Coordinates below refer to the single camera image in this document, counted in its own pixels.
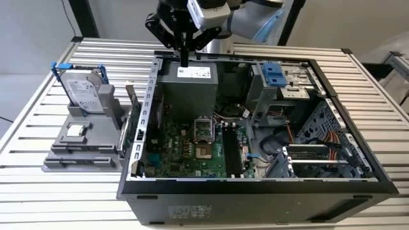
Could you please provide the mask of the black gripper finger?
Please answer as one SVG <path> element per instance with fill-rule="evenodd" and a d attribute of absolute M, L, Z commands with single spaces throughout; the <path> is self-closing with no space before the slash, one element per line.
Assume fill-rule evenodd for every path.
<path fill-rule="evenodd" d="M 206 44 L 217 37 L 221 33 L 221 27 L 213 27 L 205 29 L 199 35 L 193 38 L 193 32 L 186 32 L 183 39 L 183 67 L 189 66 L 189 52 L 201 50 Z"/>
<path fill-rule="evenodd" d="M 165 20 L 157 13 L 147 15 L 145 27 L 166 48 L 178 52 L 179 67 L 185 66 L 185 43 L 182 32 L 178 27 L 179 20 L 174 15 L 166 15 Z"/>

